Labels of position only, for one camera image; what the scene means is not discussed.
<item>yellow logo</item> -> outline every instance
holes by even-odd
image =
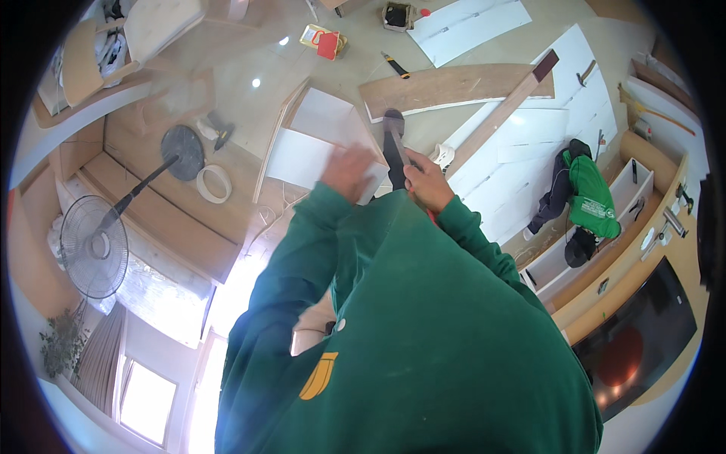
[[[338,352],[325,352],[322,354],[320,361],[310,374],[310,378],[303,386],[303,390],[300,391],[299,396],[302,400],[310,400],[323,392],[327,382],[330,381],[330,374],[333,371],[336,357],[338,357]]]

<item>sweatshirt sleeve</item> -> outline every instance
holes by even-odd
[[[510,254],[503,254],[497,243],[490,243],[479,228],[481,215],[466,207],[456,195],[436,218],[436,223],[462,249],[489,268],[537,309],[549,313],[532,291],[519,280],[517,265]]]
[[[217,453],[246,452],[254,445],[256,434],[264,431],[276,409],[299,392],[288,389],[285,377],[304,380],[317,362],[316,351],[324,347],[319,344],[301,356],[290,356],[298,316],[322,298],[333,278],[338,264],[336,230],[352,207],[327,185],[317,183],[294,209],[287,234],[257,278],[247,312],[229,332]]]

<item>red scraper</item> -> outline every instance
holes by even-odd
[[[335,50],[338,48],[338,35],[340,32],[323,33],[318,38],[318,55],[329,60],[335,60]]]

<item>electric fan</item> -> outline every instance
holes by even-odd
[[[176,178],[189,181],[204,166],[202,142],[188,126],[169,129],[161,141],[161,150],[164,164],[114,206],[98,195],[86,195],[76,200],[63,218],[63,266],[83,295],[103,299],[121,286],[129,264],[129,242],[121,214],[131,201],[166,169]]]

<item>black cap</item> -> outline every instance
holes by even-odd
[[[565,261],[570,268],[580,268],[595,252],[595,236],[577,227],[572,239],[565,246]]]

